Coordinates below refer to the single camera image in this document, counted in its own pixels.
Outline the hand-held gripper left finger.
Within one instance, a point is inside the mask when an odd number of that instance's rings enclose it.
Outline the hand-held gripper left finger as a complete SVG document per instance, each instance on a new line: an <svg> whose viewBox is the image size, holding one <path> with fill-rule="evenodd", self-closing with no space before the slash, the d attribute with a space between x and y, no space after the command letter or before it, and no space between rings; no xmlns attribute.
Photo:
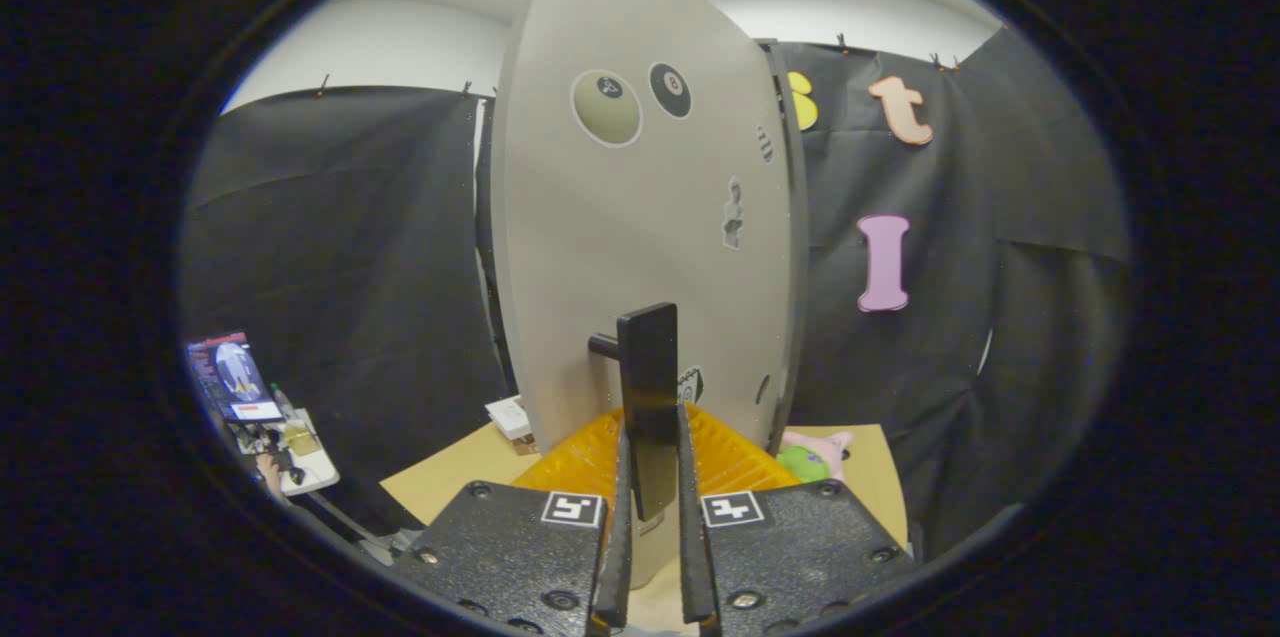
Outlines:
<svg viewBox="0 0 1280 637"><path fill-rule="evenodd" d="M536 636L612 636L628 619L630 443L603 414L547 455L477 429L390 478L424 531L393 562L439 602Z"/></svg>

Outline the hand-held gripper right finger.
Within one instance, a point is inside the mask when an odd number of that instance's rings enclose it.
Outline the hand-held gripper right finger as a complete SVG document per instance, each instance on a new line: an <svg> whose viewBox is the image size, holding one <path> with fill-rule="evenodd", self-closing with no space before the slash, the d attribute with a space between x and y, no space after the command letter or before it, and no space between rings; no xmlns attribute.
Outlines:
<svg viewBox="0 0 1280 637"><path fill-rule="evenodd" d="M918 564L836 478L701 495L686 405L677 409L684 622L701 636L788 636L849 618Z"/></svg>

